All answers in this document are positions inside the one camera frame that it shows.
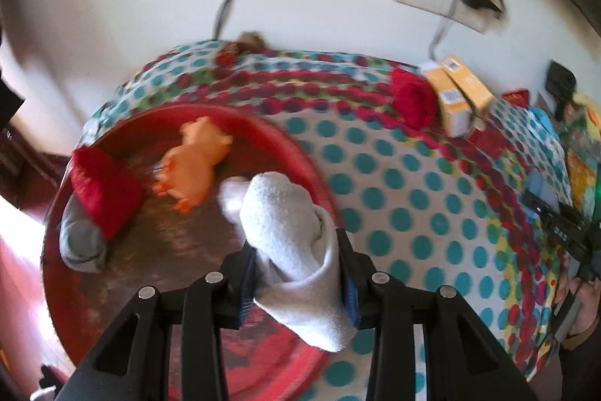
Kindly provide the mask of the person right hand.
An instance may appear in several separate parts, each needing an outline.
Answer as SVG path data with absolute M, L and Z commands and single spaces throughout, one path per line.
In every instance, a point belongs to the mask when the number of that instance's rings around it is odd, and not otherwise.
M 575 313 L 570 312 L 559 328 L 559 340 L 580 335 L 595 325 L 599 315 L 600 280 L 588 282 L 580 278 L 570 279 L 567 273 L 562 273 L 553 305 L 563 304 L 570 294 L 575 296 Z

